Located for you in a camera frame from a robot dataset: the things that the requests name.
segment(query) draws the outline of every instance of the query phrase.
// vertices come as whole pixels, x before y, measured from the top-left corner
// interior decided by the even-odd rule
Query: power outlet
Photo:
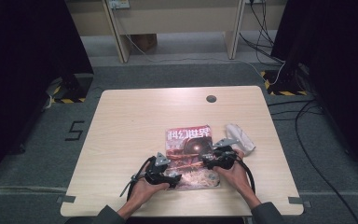
[[[254,0],[254,4],[263,4],[263,3],[266,3],[266,0]],[[245,0],[245,4],[251,5],[251,1]]]
[[[109,6],[112,9],[130,8],[129,0],[110,0]]]

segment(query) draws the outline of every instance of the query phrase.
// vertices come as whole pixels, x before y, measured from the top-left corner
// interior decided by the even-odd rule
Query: white object
[[[109,7],[112,9],[130,8],[129,0],[109,0]]]
[[[264,4],[264,3],[266,3],[266,0],[254,0],[254,4]],[[245,0],[245,4],[250,5],[251,1],[250,0]]]
[[[237,144],[232,145],[232,147],[242,150],[245,156],[249,156],[255,149],[255,144],[237,124],[230,123],[226,125],[226,135],[227,138],[239,141]]]

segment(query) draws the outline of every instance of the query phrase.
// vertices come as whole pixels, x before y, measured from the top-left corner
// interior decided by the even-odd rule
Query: hand
[[[243,160],[243,157],[245,156],[244,153],[241,150],[233,150],[237,153],[240,160]],[[240,166],[237,161],[234,162],[234,165],[229,170],[218,166],[215,166],[213,170],[216,171],[218,174],[224,176],[227,182],[235,189],[239,189],[242,187],[250,188],[246,171]]]
[[[240,159],[243,160],[245,154],[241,150],[234,150],[237,152],[237,155],[240,157]],[[237,161],[234,162],[234,165],[229,170],[218,166],[215,166],[213,170],[222,175],[226,181],[237,190],[237,192],[248,203],[251,209],[261,204],[261,202],[255,196],[255,193],[252,191],[246,171]]]
[[[142,204],[149,201],[149,199],[158,191],[167,189],[170,184],[163,183],[159,185],[149,184],[143,177],[133,186],[131,196],[129,200],[117,211],[117,213],[125,220],[129,218],[136,210],[138,210]]]

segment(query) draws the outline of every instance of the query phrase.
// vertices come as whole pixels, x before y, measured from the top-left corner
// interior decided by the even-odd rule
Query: magazine
[[[166,131],[166,157],[171,160],[167,176],[182,175],[176,189],[220,187],[219,174],[204,167],[202,156],[213,153],[211,128],[208,125],[174,128]]]

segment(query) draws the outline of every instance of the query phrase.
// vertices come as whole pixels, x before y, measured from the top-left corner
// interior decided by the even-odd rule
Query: black curtain
[[[289,0],[271,55],[310,68],[319,102],[358,159],[358,2]]]
[[[0,0],[0,161],[16,149],[57,77],[92,68],[63,0]]]

